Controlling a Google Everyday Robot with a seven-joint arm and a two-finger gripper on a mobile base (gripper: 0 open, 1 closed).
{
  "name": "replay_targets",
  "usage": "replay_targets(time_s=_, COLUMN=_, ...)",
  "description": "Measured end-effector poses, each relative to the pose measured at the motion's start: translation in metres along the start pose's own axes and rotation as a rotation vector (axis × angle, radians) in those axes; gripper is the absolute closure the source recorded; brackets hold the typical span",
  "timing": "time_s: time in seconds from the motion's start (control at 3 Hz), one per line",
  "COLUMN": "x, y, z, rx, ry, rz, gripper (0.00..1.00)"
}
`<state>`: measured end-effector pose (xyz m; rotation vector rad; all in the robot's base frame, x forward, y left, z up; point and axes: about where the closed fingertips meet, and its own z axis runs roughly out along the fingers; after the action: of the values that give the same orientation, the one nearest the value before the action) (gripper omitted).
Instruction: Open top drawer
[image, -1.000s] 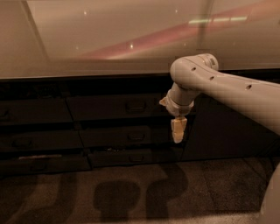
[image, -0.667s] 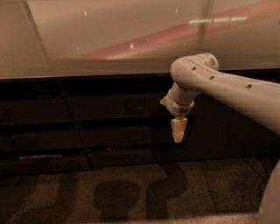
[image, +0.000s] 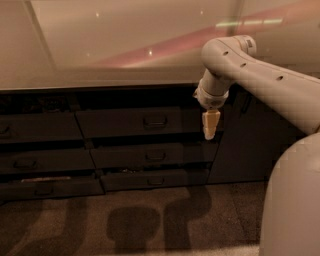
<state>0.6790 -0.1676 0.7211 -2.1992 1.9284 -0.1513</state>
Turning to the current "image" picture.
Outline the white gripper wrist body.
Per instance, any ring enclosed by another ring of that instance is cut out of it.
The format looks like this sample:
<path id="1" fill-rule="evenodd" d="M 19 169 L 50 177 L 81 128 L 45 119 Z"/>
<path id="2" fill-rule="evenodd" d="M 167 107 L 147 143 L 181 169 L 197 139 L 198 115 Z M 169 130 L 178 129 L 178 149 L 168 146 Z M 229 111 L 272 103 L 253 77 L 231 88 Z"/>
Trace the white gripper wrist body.
<path id="1" fill-rule="evenodd" d="M 206 110 L 219 109 L 226 102 L 229 92 L 223 95 L 211 95 L 206 92 L 201 86 L 198 86 L 193 93 L 193 97 L 199 102 L 200 106 Z"/>

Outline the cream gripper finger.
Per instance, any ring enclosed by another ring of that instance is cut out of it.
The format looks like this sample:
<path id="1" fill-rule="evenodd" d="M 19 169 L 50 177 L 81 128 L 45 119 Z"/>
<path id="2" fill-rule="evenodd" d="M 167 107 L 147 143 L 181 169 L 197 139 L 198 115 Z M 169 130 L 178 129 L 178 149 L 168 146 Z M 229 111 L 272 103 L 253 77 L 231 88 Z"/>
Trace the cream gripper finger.
<path id="1" fill-rule="evenodd" d="M 211 131 L 208 126 L 207 112 L 202 113 L 203 133 L 206 140 L 211 140 Z"/>
<path id="2" fill-rule="evenodd" d="M 215 136 L 219 120 L 220 120 L 220 112 L 218 110 L 213 110 L 211 112 L 211 139 L 213 139 Z"/>

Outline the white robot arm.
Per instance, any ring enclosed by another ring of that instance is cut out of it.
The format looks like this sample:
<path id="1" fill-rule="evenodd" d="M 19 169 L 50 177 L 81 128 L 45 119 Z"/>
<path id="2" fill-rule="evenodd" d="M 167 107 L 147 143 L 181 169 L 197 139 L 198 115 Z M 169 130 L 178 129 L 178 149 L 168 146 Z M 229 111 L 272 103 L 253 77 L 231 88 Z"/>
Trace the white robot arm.
<path id="1" fill-rule="evenodd" d="M 205 109 L 205 138 L 216 132 L 229 88 L 237 83 L 306 136 L 275 164 L 268 182 L 259 256 L 320 256 L 320 80 L 254 58 L 248 35 L 215 38 L 201 50 L 205 67 L 194 97 Z"/>

